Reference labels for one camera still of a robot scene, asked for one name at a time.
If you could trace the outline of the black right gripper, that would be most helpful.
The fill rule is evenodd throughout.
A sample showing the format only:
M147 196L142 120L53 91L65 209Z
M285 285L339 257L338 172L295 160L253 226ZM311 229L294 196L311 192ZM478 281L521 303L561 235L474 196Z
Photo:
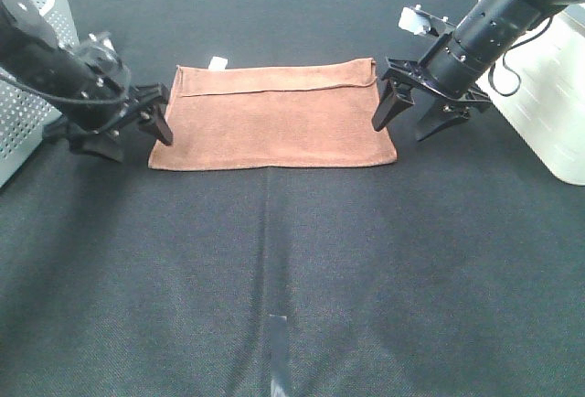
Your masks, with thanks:
M382 77L386 86L371 120L377 132L414 105L413 89L428 93L441 104L431 106L416 123L415 139L419 142L445 129L466 123L470 118L469 109L484 113L493 105L490 97L476 84L463 92L446 91L415 60L386 58L386 62L388 69Z

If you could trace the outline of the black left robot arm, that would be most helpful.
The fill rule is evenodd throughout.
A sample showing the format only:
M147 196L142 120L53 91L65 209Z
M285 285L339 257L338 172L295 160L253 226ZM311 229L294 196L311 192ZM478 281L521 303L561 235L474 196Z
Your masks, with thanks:
M1 68L3 81L59 111L42 138L66 140L73 154L121 162L119 132L131 123L163 145L174 141L163 112L170 91L133 84L107 32L65 45L31 0L1 0Z

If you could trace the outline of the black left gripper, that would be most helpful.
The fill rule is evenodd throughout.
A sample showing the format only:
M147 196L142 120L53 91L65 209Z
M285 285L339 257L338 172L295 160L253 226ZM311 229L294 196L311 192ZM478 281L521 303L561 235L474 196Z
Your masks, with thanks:
M55 122L43 127L43 139L69 141L75 155L97 156L121 163L122 147L114 132L137 122L140 131L163 145L172 145L174 135L162 107L168 104L168 88L163 83L131 86L119 102L73 104Z

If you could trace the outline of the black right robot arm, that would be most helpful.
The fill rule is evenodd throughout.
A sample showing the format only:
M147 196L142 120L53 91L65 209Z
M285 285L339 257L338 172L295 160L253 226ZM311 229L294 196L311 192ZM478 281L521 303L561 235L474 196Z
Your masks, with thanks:
M386 128L413 106L412 92L433 97L430 109L417 122L415 135L424 140L470 119L471 110L485 112L492 104L477 85L495 63L520 45L520 37L569 5L584 0L479 0L455 25L417 6L403 9L399 27L415 36L433 38L417 60L388 59L382 80L385 89L372 117L376 131Z

